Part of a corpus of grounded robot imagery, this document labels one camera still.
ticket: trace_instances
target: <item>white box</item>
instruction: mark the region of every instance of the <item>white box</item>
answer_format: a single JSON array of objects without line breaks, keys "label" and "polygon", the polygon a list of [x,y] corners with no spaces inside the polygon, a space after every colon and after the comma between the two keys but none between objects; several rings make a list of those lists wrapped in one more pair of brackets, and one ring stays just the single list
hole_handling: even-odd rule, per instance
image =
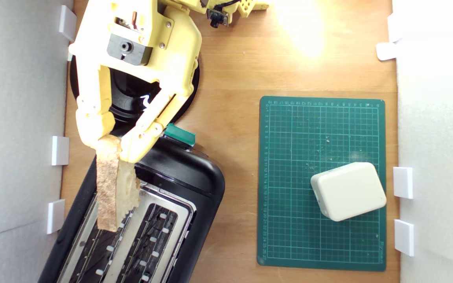
[{"label": "white box", "polygon": [[394,248],[407,256],[414,256],[414,225],[394,220]]},{"label": "white box", "polygon": [[312,176],[321,212],[342,221],[385,206],[386,198],[374,165],[354,162]]},{"label": "white box", "polygon": [[69,138],[64,136],[52,137],[52,165],[69,164]]},{"label": "white box", "polygon": [[392,169],[394,195],[408,199],[414,198],[413,173],[410,167],[394,167]]},{"label": "white box", "polygon": [[65,200],[59,199],[48,203],[46,233],[51,234],[61,229],[64,224]]}]

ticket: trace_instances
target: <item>black round base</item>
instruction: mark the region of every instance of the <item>black round base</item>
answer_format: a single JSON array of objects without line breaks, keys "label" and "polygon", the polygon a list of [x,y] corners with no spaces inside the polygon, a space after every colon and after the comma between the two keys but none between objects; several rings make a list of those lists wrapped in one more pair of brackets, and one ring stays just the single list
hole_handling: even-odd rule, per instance
[{"label": "black round base", "polygon": [[[158,85],[158,82],[148,83],[119,70],[110,68],[110,72],[112,105],[109,111],[115,116],[114,129],[131,129],[135,126],[137,119],[141,116],[146,107],[158,94],[160,86]],[[190,107],[190,104],[197,93],[199,78],[200,66],[197,67],[193,74],[193,93],[178,113],[176,113],[174,118],[172,118],[171,123],[176,122]],[[70,66],[70,83],[72,94],[74,95],[74,98],[77,99],[79,90],[75,56],[73,56]]]}]

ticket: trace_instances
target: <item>white bracket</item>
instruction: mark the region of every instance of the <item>white bracket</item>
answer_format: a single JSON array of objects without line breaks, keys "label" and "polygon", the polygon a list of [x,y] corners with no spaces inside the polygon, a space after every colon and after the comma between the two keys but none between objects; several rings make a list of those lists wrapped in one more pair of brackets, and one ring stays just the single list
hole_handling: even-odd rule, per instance
[{"label": "white bracket", "polygon": [[46,233],[58,231],[64,224],[65,200],[59,199],[48,203]]},{"label": "white bracket", "polygon": [[69,138],[64,136],[52,137],[52,165],[69,164]]},{"label": "white bracket", "polygon": [[394,195],[408,199],[414,198],[413,173],[410,167],[394,167],[392,169]]},{"label": "white bracket", "polygon": [[66,5],[62,5],[59,32],[70,41],[74,41],[74,36],[76,34],[76,21],[76,15]]},{"label": "white bracket", "polygon": [[387,17],[389,42],[381,42],[376,45],[377,58],[380,61],[396,58],[396,42],[403,38],[405,26],[399,13],[392,13]]},{"label": "white bracket", "polygon": [[394,220],[394,248],[407,256],[414,256],[414,225]]}]

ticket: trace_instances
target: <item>white plastic block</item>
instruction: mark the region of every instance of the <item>white plastic block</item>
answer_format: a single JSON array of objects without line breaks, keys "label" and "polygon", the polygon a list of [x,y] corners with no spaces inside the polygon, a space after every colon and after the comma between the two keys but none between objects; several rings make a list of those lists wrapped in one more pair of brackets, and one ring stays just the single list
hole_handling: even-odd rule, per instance
[{"label": "white plastic block", "polygon": [[403,37],[404,25],[400,13],[394,12],[387,17],[389,42],[395,43]]},{"label": "white plastic block", "polygon": [[394,59],[397,56],[396,45],[392,42],[377,43],[376,51],[380,61]]},{"label": "white plastic block", "polygon": [[74,36],[76,34],[76,20],[76,15],[66,5],[62,5],[59,32],[70,41],[74,41]]},{"label": "white plastic block", "polygon": [[46,233],[51,234],[58,231],[64,224],[65,200],[59,199],[48,203],[48,217]]},{"label": "white plastic block", "polygon": [[399,219],[394,220],[394,248],[408,256],[414,256],[413,224]]},{"label": "white plastic block", "polygon": [[312,176],[321,212],[342,221],[385,206],[386,197],[373,164],[354,162]]},{"label": "white plastic block", "polygon": [[64,136],[52,137],[52,165],[69,164],[69,138]]},{"label": "white plastic block", "polygon": [[392,169],[394,195],[408,199],[414,198],[412,168],[394,167]]}]

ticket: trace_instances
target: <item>grid lines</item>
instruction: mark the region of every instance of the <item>grid lines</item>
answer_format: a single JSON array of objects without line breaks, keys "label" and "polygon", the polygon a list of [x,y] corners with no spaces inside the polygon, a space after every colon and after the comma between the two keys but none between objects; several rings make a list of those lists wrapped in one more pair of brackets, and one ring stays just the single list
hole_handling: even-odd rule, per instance
[{"label": "grid lines", "polygon": [[317,173],[370,162],[385,188],[383,102],[264,97],[260,110],[258,261],[385,269],[385,208],[333,222],[320,212],[310,185]]}]

